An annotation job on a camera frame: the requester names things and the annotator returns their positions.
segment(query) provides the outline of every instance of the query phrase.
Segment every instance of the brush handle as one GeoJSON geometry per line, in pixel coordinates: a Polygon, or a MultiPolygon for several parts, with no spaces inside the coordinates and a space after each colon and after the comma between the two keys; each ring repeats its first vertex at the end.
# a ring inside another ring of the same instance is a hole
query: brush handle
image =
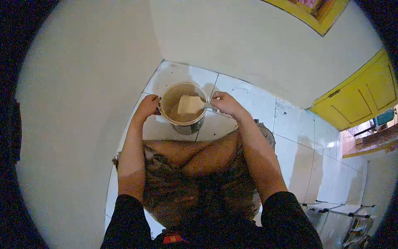
{"type": "Polygon", "coordinates": [[[213,112],[214,112],[214,110],[218,110],[218,108],[217,108],[217,107],[213,106],[213,105],[212,105],[212,104],[210,104],[210,103],[206,103],[206,105],[204,106],[204,108],[210,108],[210,109],[213,109],[213,112]]]}

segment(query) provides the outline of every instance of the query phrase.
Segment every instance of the yellow door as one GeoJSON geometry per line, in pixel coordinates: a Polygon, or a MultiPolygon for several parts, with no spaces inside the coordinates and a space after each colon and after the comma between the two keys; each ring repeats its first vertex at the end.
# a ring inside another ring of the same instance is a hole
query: yellow door
{"type": "Polygon", "coordinates": [[[338,130],[366,122],[397,104],[398,86],[384,49],[310,110],[338,130]]]}

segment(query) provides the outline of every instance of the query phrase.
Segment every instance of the plastic bucket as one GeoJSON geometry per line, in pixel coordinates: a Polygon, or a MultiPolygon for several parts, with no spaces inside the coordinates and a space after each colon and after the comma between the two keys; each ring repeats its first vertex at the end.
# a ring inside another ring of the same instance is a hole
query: plastic bucket
{"type": "Polygon", "coordinates": [[[183,95],[199,96],[207,102],[206,93],[200,87],[191,82],[182,82],[169,87],[164,92],[159,103],[159,110],[178,133],[190,135],[202,127],[206,110],[203,109],[197,114],[177,114],[178,103],[183,95]]]}

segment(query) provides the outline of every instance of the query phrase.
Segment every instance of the black shirt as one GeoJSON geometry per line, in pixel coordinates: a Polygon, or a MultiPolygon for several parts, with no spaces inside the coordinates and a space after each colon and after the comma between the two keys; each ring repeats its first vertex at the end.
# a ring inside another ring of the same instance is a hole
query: black shirt
{"type": "Polygon", "coordinates": [[[319,235],[294,194],[278,192],[263,205],[263,227],[234,214],[203,217],[179,227],[183,241],[167,243],[162,233],[151,240],[141,203],[129,195],[117,197],[115,211],[101,248],[322,248],[319,235]]]}

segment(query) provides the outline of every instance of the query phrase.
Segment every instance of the shirt sleeve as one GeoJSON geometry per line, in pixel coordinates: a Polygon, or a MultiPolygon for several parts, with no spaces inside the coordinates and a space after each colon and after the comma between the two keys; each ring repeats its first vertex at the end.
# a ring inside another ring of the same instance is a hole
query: shirt sleeve
{"type": "Polygon", "coordinates": [[[277,247],[322,248],[318,233],[290,192],[277,192],[265,201],[261,223],[264,239],[277,247]]]}
{"type": "Polygon", "coordinates": [[[101,248],[151,248],[151,244],[142,204],[130,195],[118,196],[101,248]]]}

